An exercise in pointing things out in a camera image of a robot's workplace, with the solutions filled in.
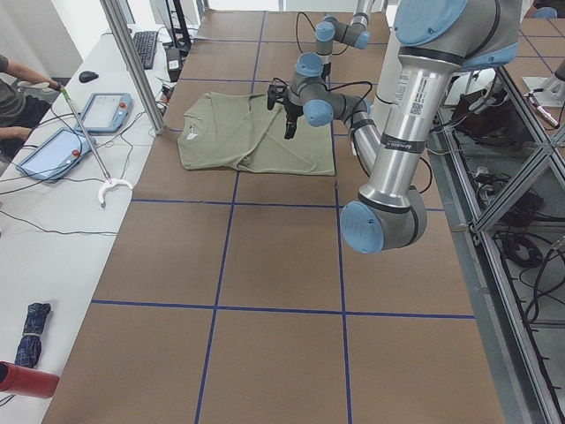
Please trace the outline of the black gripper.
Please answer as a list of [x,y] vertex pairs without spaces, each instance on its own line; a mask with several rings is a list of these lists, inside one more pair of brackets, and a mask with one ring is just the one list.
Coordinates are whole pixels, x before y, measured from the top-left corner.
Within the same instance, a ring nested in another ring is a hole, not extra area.
[[284,139],[291,140],[295,137],[298,128],[298,118],[304,115],[303,108],[294,103],[287,103],[284,105],[286,113],[286,124]]

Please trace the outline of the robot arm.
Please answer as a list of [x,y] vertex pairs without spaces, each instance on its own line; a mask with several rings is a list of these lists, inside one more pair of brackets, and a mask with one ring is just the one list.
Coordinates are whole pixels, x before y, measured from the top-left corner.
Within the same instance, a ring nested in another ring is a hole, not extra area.
[[341,213],[347,243],[363,254],[402,248],[426,229],[426,208],[412,180],[426,150],[433,118],[457,72],[495,68],[514,59],[522,5],[518,1],[402,1],[380,75],[380,99],[368,102],[327,87],[324,74],[335,42],[364,49],[372,3],[358,3],[350,24],[324,18],[316,47],[302,54],[287,87],[271,87],[268,104],[287,114],[292,138],[303,117],[320,127],[342,121],[370,178]]
[[375,1],[359,0],[349,24],[340,22],[334,16],[326,16],[315,29],[315,53],[322,62],[321,77],[325,80],[331,72],[334,42],[346,48],[365,49],[370,41],[367,31],[370,15]]

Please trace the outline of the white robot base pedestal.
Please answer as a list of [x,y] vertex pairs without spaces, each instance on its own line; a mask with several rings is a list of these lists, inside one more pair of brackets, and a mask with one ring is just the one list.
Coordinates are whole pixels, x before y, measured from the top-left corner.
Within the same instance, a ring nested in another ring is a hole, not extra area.
[[396,38],[395,31],[391,30],[373,102],[372,113],[374,119],[386,118],[395,100],[396,83],[401,69],[397,58],[399,48],[400,42]]

